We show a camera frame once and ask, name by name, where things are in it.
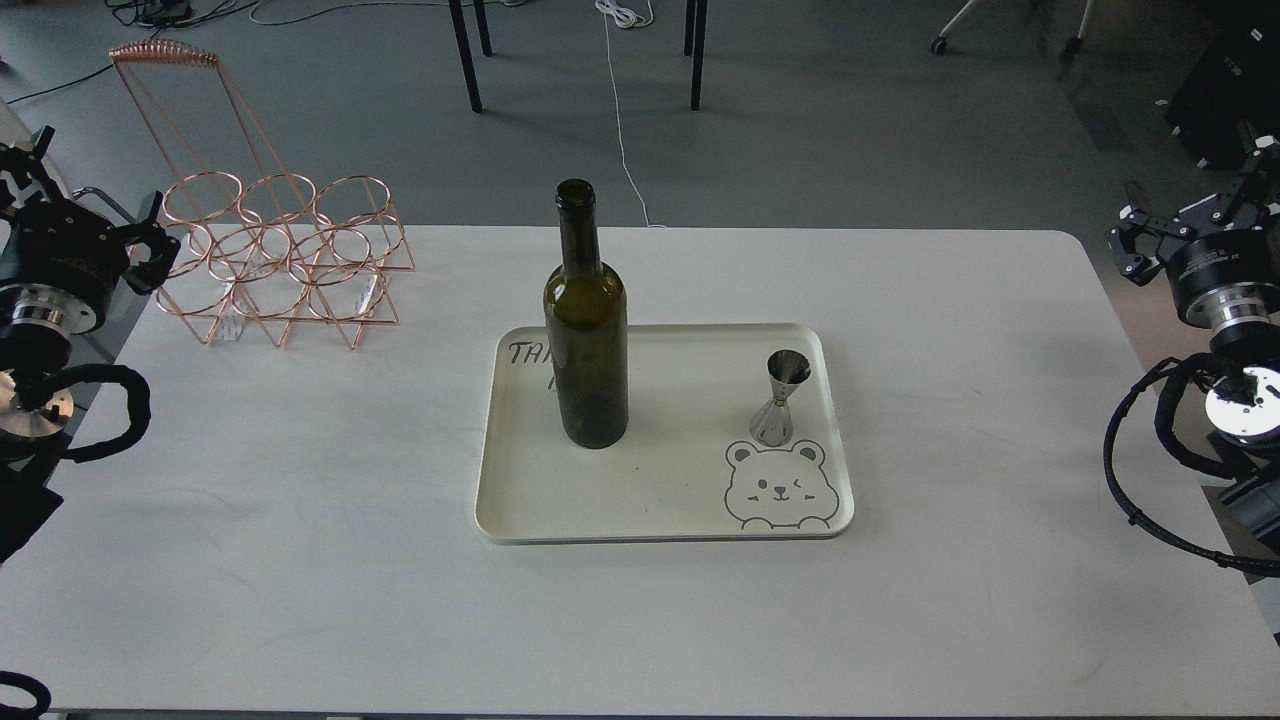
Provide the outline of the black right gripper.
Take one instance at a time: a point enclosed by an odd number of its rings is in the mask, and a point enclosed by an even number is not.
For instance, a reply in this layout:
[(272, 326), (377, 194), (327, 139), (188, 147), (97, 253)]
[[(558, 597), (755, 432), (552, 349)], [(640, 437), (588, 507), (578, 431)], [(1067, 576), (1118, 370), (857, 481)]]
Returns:
[[(1276, 206), (1244, 201), (1231, 214), (1216, 208), (1217, 196), (1208, 196), (1162, 218), (1149, 211), (1149, 196), (1139, 182), (1126, 179), (1124, 193), (1120, 223), (1107, 232), (1123, 278), (1143, 287), (1165, 269), (1175, 301), (1202, 301), (1225, 290), (1252, 290), (1265, 301), (1277, 300), (1277, 266), (1268, 243)], [(1140, 252), (1138, 240), (1155, 233), (1157, 256)]]

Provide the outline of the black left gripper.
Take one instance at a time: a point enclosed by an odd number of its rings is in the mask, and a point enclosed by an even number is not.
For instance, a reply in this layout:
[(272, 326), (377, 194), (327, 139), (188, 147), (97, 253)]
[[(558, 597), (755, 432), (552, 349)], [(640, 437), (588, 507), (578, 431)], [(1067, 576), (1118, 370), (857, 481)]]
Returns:
[[(18, 208), (3, 250), (3, 292), (44, 286), (105, 311), (125, 273), (125, 284), (136, 295), (152, 293), (166, 282), (180, 251), (179, 241), (159, 222), (161, 209), (163, 193), (151, 192), (129, 225), (114, 225), (73, 201)], [(146, 249), (147, 258), (129, 265), (131, 243)]]

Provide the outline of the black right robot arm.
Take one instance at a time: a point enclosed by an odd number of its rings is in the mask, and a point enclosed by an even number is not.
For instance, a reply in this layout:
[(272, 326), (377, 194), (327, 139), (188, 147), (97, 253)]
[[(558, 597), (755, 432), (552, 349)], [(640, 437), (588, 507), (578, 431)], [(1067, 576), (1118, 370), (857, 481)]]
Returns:
[(1207, 550), (1149, 518), (1121, 488), (1114, 448), (1130, 409), (1157, 386), (1153, 427), (1165, 452), (1224, 479), (1222, 506), (1262, 546), (1277, 550), (1276, 169), (1277, 140), (1261, 136), (1224, 191), (1171, 217), (1148, 211), (1144, 190), (1130, 182), (1107, 237), (1125, 279), (1143, 286), (1165, 277), (1178, 318), (1211, 337), (1204, 352), (1158, 361), (1117, 405), (1103, 434), (1106, 486), (1128, 521), (1157, 541), (1260, 577), (1276, 577), (1277, 560)]

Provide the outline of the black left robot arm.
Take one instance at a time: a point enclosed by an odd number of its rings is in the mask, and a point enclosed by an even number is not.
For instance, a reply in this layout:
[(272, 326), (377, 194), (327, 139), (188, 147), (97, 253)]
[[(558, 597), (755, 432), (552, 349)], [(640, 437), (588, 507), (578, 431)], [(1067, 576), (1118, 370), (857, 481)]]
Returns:
[[(4, 559), (63, 505), (49, 487), (60, 462), (111, 457), (145, 437), (152, 418), (147, 380), (111, 363), (72, 365), (70, 342), (102, 327), (119, 284), (140, 296), (161, 288), (180, 251), (157, 218), (160, 193), (116, 220), (65, 193), (45, 164), (54, 135), (45, 126), (22, 143), (4, 145), (1, 155), (3, 220), (10, 231), (1, 263)], [(72, 391), (82, 384), (123, 388), (127, 427), (119, 436), (72, 445)]]

